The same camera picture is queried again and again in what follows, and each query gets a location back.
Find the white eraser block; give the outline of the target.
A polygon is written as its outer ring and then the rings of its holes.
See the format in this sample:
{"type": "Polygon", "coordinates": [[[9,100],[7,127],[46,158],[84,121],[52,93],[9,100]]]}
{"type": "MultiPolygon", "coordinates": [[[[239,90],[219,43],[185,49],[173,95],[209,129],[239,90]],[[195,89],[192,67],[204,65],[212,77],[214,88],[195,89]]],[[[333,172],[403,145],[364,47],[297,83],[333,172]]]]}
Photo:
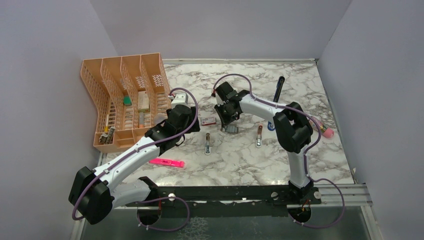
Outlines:
{"type": "Polygon", "coordinates": [[[206,155],[211,154],[211,135],[209,132],[207,132],[205,135],[204,153],[206,155]]]}

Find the red white staple box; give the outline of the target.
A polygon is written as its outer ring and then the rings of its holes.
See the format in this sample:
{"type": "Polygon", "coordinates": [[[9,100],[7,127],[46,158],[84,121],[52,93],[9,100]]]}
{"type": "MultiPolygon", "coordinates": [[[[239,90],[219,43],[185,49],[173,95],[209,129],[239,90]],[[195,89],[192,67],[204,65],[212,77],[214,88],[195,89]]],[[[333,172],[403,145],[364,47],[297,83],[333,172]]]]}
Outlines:
{"type": "Polygon", "coordinates": [[[210,126],[210,125],[215,125],[217,122],[216,122],[216,119],[215,119],[215,117],[202,117],[201,118],[201,125],[202,126],[210,126]]]}

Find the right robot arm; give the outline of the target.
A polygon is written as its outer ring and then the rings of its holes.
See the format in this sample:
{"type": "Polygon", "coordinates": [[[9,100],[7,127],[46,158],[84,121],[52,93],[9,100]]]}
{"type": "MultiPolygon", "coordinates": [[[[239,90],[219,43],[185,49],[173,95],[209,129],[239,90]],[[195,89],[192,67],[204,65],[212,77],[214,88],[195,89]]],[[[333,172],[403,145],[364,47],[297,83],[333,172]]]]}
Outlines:
{"type": "Polygon", "coordinates": [[[311,143],[313,128],[301,106],[296,102],[278,105],[252,96],[248,90],[237,92],[226,81],[213,90],[211,95],[216,98],[214,109],[223,129],[239,120],[243,113],[273,124],[277,140],[288,155],[289,185],[292,186],[288,190],[289,199],[296,204],[306,200],[309,196],[308,188],[313,184],[308,177],[308,159],[303,157],[303,152],[311,143]]]}

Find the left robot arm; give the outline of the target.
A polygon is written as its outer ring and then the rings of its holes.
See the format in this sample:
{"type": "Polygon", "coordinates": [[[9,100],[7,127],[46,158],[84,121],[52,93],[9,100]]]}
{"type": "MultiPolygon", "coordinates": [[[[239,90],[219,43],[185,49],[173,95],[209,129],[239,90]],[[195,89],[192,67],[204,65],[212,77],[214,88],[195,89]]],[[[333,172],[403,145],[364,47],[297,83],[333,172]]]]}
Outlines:
{"type": "Polygon", "coordinates": [[[68,201],[73,205],[74,221],[86,219],[90,224],[103,220],[118,198],[113,191],[136,169],[177,145],[185,134],[199,132],[198,105],[177,104],[166,111],[167,119],[146,131],[132,147],[114,160],[76,172],[68,201]]]}

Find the staple tray with staples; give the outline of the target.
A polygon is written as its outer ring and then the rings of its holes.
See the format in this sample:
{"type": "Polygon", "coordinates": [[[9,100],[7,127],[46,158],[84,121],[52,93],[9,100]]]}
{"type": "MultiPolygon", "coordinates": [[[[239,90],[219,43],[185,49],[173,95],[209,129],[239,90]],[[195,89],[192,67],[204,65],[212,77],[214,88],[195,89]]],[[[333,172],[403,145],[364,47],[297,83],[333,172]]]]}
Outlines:
{"type": "Polygon", "coordinates": [[[221,129],[224,133],[237,134],[239,127],[237,125],[226,125],[221,129]]]}

